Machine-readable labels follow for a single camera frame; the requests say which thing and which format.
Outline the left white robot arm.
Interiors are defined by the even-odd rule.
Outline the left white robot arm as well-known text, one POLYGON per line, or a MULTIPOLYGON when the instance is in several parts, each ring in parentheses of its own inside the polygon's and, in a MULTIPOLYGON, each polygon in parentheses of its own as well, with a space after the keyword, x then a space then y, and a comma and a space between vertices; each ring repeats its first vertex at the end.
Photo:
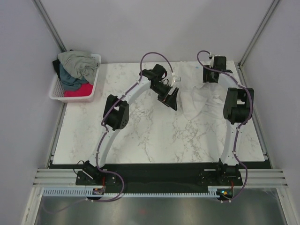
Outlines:
POLYGON ((159 102, 175 111, 178 109, 179 89, 164 83, 166 75, 166 69, 156 64, 153 69, 144 69, 140 73, 139 80, 125 93, 120 96, 109 95, 107 97, 101 121, 101 125, 104 127, 102 136, 90 158, 83 163, 82 170, 77 172, 76 185, 97 186, 103 184, 103 179, 107 174, 118 176, 116 172, 103 170, 103 167, 114 139, 129 122, 129 106, 145 91, 153 90, 157 94, 159 102))

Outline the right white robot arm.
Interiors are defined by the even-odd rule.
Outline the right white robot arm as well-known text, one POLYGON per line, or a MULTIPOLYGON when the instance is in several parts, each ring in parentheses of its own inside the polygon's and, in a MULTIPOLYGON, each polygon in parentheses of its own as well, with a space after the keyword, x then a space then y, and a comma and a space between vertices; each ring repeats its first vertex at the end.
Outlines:
POLYGON ((225 56, 209 55, 210 64, 203 65, 203 82, 217 83, 226 90, 223 117, 226 120, 224 149, 215 171, 208 178, 218 185, 242 185, 238 158, 243 127, 252 118, 254 90, 242 86, 227 69, 225 56))

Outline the white t shirt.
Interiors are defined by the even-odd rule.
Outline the white t shirt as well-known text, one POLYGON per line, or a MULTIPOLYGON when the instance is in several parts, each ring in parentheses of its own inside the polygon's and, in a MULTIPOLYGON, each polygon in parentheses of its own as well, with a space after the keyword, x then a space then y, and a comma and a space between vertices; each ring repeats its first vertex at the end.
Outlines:
POLYGON ((223 119, 227 89, 218 83, 203 83, 203 68, 192 62, 181 61, 176 69, 179 82, 180 103, 187 120, 196 119, 201 113, 223 119))

